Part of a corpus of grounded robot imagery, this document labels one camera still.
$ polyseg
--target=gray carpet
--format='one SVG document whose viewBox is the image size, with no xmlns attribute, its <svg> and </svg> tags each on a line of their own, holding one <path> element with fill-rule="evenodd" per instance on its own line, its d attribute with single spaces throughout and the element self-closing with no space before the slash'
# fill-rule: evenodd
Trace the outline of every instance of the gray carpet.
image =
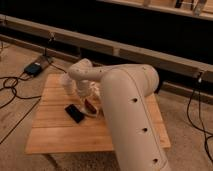
<svg viewBox="0 0 213 171">
<path fill-rule="evenodd" d="M 39 54 L 27 49 L 11 46 L 2 54 L 0 62 L 1 76 L 18 76 L 24 66 L 35 60 Z M 55 64 L 68 68 L 71 63 L 54 59 Z M 55 68 L 48 67 L 45 72 L 31 81 L 20 83 L 18 92 L 21 96 L 40 95 L 47 75 L 49 73 L 61 73 Z M 9 91 L 0 93 L 0 105 L 10 97 Z M 172 147 L 166 149 L 172 170 L 174 171 L 210 171 L 213 170 L 203 148 L 203 134 L 189 126 L 186 118 L 186 105 L 188 97 L 180 96 L 161 90 L 157 95 L 162 116 L 167 127 Z M 0 140 L 12 129 L 18 120 L 26 113 L 36 100 L 14 100 L 6 108 L 0 110 Z M 192 103 L 192 118 L 198 123 L 197 103 Z M 42 155 L 26 155 L 25 145 L 31 129 L 35 114 L 34 109 L 12 132 L 12 134 L 0 146 L 0 170 L 1 171 L 29 171 L 54 168 Z M 213 132 L 213 106 L 202 104 L 202 115 L 206 127 Z M 72 153 L 54 154 L 58 164 L 63 170 L 72 171 L 116 171 L 119 166 L 113 152 L 99 153 Z"/>
</svg>

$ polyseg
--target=black cable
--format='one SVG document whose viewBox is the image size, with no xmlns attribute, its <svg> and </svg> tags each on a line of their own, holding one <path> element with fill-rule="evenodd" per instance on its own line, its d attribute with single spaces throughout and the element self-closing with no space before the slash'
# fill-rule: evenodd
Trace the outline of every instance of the black cable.
<svg viewBox="0 0 213 171">
<path fill-rule="evenodd" d="M 51 65 L 52 67 L 54 67 L 54 68 L 56 68 L 56 69 L 58 69 L 58 70 L 60 70 L 60 71 L 63 71 L 64 73 L 67 73 L 67 71 L 65 71 L 64 69 L 62 69 L 62 68 L 60 68 L 60 67 L 57 67 L 57 66 L 53 65 L 53 64 L 49 61 L 49 59 L 48 59 L 48 57 L 47 57 L 46 55 L 44 55 L 44 57 L 45 57 L 46 61 L 49 63 L 49 65 Z"/>
<path fill-rule="evenodd" d="M 33 106 L 24 114 L 24 116 L 15 124 L 15 126 L 8 132 L 8 134 L 0 141 L 0 145 L 10 136 L 10 134 L 17 128 L 17 126 L 26 118 L 26 116 L 34 109 L 34 107 L 39 103 L 41 99 L 39 98 Z"/>
<path fill-rule="evenodd" d="M 191 125 L 192 125 L 194 128 L 196 128 L 197 130 L 203 132 L 203 134 L 204 134 L 204 149 L 205 149 L 205 151 L 206 151 L 206 154 L 207 154 L 209 160 L 213 163 L 213 158 L 212 158 L 212 156 L 211 156 L 211 154 L 210 154 L 209 145 L 208 145 L 208 141 L 209 141 L 211 138 L 213 138 L 213 133 L 211 133 L 211 132 L 209 132 L 209 131 L 206 130 L 205 125 L 204 125 L 204 122 L 203 122 L 203 120 L 202 120 L 202 116 L 201 116 L 201 93 L 200 93 L 200 84 L 201 84 L 201 81 L 202 81 L 202 80 L 201 80 L 201 77 L 199 77 L 199 79 L 198 79 L 198 115 L 199 115 L 199 120 L 200 120 L 200 123 L 201 123 L 202 128 L 196 126 L 196 125 L 192 122 L 192 120 L 191 120 L 191 118 L 190 118 L 190 115 L 189 115 L 189 107 L 190 107 L 191 101 L 192 101 L 192 99 L 193 99 L 193 96 L 194 96 L 194 94 L 195 94 L 195 92 L 196 92 L 196 88 L 194 88 L 194 90 L 192 91 L 192 94 L 191 94 L 190 99 L 189 99 L 189 103 L 188 103 L 188 105 L 187 105 L 187 118 L 188 118 L 189 122 L 191 123 Z"/>
<path fill-rule="evenodd" d="M 212 135 L 209 136 L 209 137 L 206 135 L 206 128 L 205 128 L 205 125 L 204 125 L 202 117 L 201 117 L 201 94 L 200 94 L 200 89 L 198 90 L 198 102 L 199 102 L 199 107 L 198 107 L 199 108 L 199 120 L 200 120 L 200 123 L 202 125 L 203 134 L 204 134 L 204 148 L 205 148 L 207 156 L 209 157 L 209 159 L 213 163 L 213 158 L 212 158 L 212 156 L 210 154 L 209 145 L 208 145 L 208 140 L 210 139 L 209 137 L 212 137 Z"/>
<path fill-rule="evenodd" d="M 191 96 L 190 96 L 190 99 L 189 99 L 189 102 L 188 102 L 188 105 L 187 105 L 187 112 L 186 112 L 186 114 L 187 114 L 187 118 L 188 118 L 188 121 L 190 122 L 190 124 L 191 124 L 194 128 L 196 128 L 197 130 L 203 132 L 204 130 L 203 130 L 202 128 L 198 127 L 197 125 L 195 125 L 195 124 L 193 123 L 193 121 L 191 120 L 191 118 L 190 118 L 189 108 L 190 108 L 190 104 L 191 104 L 191 102 L 192 102 L 192 99 L 193 99 L 193 97 L 194 97 L 195 92 L 196 92 L 196 88 L 193 89 L 192 94 L 191 94 Z M 206 131 L 206 130 L 205 130 L 205 133 L 207 133 L 207 134 L 213 136 L 213 133 L 211 133 L 211 132 L 209 132 L 209 131 Z"/>
<path fill-rule="evenodd" d="M 51 37 L 51 38 L 48 40 L 48 42 L 47 42 L 47 46 L 48 46 L 51 42 L 53 42 L 53 41 L 54 41 L 54 38 Z M 64 73 L 67 73 L 64 69 L 62 69 L 61 67 L 55 66 L 54 64 L 52 64 L 52 62 L 49 61 L 48 56 L 47 56 L 47 46 L 44 48 L 44 54 L 43 54 L 43 56 L 45 57 L 46 61 L 47 61 L 47 62 L 49 63 L 49 65 L 51 65 L 52 67 L 54 67 L 54 68 L 56 68 L 56 69 L 58 69 L 58 70 L 60 70 L 60 71 L 62 71 L 62 72 L 64 72 Z"/>
<path fill-rule="evenodd" d="M 32 96 L 32 97 L 21 97 L 18 95 L 18 92 L 17 92 L 17 89 L 16 89 L 16 86 L 18 85 L 19 81 L 28 81 L 31 77 L 28 77 L 28 78 L 21 78 L 22 76 L 24 75 L 24 73 L 22 73 L 20 76 L 18 77 L 14 77 L 14 76 L 11 76 L 11 77 L 0 77 L 0 79 L 5 79 L 3 81 L 3 87 L 0 89 L 0 92 L 3 91 L 3 90 L 7 90 L 7 89 L 10 89 L 11 90 L 11 93 L 13 94 L 13 96 L 10 98 L 10 100 L 8 100 L 5 104 L 1 105 L 0 106 L 0 109 L 6 107 L 7 105 L 9 105 L 10 103 L 12 103 L 12 101 L 15 99 L 15 98 L 18 98 L 18 99 L 23 99 L 23 100 L 30 100 L 30 99 L 36 99 L 36 98 L 40 98 L 41 96 Z"/>
</svg>

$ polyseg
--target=wooden table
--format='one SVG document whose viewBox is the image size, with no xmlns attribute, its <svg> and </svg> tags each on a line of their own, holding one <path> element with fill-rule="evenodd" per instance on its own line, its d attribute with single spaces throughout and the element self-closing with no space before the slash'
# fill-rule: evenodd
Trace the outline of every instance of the wooden table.
<svg viewBox="0 0 213 171">
<path fill-rule="evenodd" d="M 65 112 L 65 107 L 71 103 L 78 105 L 80 100 L 75 93 L 66 93 L 59 78 L 59 74 L 48 76 L 26 145 L 26 153 L 112 151 L 113 145 L 103 114 L 99 114 L 97 118 L 86 117 L 80 124 L 76 124 Z M 149 96 L 146 102 L 162 147 L 170 147 L 155 96 Z"/>
</svg>

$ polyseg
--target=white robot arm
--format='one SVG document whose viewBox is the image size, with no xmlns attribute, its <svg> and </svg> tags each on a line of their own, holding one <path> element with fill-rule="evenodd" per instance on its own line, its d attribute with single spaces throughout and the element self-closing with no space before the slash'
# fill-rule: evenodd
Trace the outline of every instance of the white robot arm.
<svg viewBox="0 0 213 171">
<path fill-rule="evenodd" d="M 90 93 L 88 81 L 100 82 L 101 104 L 122 171 L 170 171 L 145 103 L 159 82 L 153 67 L 92 67 L 83 59 L 68 74 L 82 96 Z"/>
</svg>

